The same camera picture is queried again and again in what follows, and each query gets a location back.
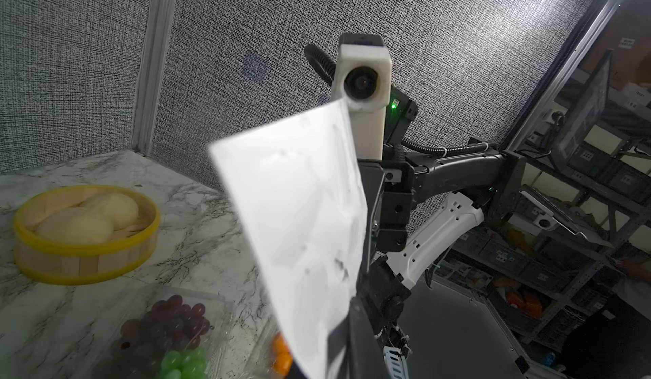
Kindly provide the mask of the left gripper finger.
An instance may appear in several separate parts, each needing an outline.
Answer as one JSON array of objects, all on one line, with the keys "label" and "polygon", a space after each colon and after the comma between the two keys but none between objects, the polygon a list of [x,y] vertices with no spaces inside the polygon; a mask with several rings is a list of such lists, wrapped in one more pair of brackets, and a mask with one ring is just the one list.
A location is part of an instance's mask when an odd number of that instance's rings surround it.
[{"label": "left gripper finger", "polygon": [[363,302],[353,297],[349,313],[327,337],[327,378],[389,378]]}]

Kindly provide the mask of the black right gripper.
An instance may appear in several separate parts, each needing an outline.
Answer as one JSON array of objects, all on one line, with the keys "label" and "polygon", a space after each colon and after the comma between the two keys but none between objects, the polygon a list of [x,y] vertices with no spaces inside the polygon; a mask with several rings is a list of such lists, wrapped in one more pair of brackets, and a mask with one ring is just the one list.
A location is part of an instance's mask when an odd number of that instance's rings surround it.
[{"label": "black right gripper", "polygon": [[366,237],[360,273],[366,275],[377,252],[399,253],[415,207],[414,168],[405,161],[358,161],[366,196]]}]

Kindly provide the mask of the white sticker sheet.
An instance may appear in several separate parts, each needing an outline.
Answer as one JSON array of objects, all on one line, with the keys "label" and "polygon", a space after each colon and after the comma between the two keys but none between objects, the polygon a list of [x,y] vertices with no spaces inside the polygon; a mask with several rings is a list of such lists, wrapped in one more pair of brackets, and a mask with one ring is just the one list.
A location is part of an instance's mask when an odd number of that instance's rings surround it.
[{"label": "white sticker sheet", "polygon": [[367,204],[344,102],[211,143],[276,321],[309,378],[332,378],[363,258]]}]

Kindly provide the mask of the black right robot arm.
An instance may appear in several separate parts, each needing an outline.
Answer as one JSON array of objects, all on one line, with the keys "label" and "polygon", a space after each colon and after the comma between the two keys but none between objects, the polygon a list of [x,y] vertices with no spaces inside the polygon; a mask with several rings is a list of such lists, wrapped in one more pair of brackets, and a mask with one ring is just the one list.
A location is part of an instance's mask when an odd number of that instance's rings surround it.
[{"label": "black right robot arm", "polygon": [[418,107],[393,85],[379,36],[344,34],[337,59],[312,44],[304,54],[332,101],[349,110],[369,207],[359,293],[405,299],[461,236],[512,212],[527,161],[484,141],[454,148],[410,141]]}]

